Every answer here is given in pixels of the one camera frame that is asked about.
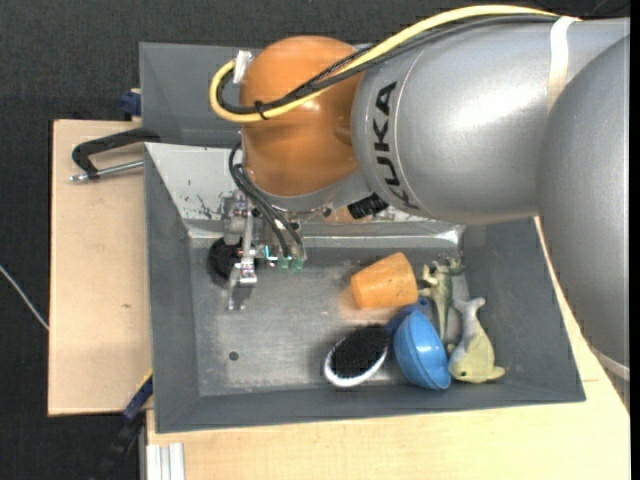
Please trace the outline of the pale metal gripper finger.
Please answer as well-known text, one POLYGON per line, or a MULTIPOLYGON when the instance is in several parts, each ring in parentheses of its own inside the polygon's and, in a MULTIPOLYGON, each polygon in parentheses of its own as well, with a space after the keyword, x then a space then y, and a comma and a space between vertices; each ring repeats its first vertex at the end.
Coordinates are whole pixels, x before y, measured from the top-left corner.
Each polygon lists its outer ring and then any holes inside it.
POLYGON ((223 241, 226 245, 237 245, 244 237, 249 215, 249 202, 243 192, 234 190, 221 202, 223 217, 223 241))
POLYGON ((241 260, 234 264, 227 287, 227 310, 240 311, 257 285, 255 263, 241 260))

